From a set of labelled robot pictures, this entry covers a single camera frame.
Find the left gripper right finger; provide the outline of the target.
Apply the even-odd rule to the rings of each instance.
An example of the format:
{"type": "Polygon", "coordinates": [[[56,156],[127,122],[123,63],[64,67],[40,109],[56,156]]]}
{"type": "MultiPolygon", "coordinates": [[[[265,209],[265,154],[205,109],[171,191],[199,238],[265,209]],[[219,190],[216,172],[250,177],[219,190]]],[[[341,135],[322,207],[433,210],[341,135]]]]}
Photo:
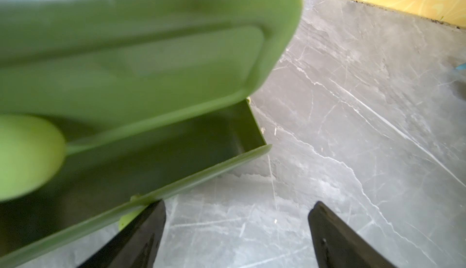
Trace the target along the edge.
{"type": "Polygon", "coordinates": [[[316,260],[320,268],[394,268],[323,202],[308,214],[316,260]]]}

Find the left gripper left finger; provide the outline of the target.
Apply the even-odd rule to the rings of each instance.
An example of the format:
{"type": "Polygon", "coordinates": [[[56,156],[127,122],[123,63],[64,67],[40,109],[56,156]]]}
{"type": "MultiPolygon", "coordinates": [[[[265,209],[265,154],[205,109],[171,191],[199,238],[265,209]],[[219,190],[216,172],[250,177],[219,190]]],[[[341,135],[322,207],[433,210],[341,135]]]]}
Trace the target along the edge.
{"type": "Polygon", "coordinates": [[[151,268],[166,224],[165,202],[150,204],[81,268],[151,268]]]}

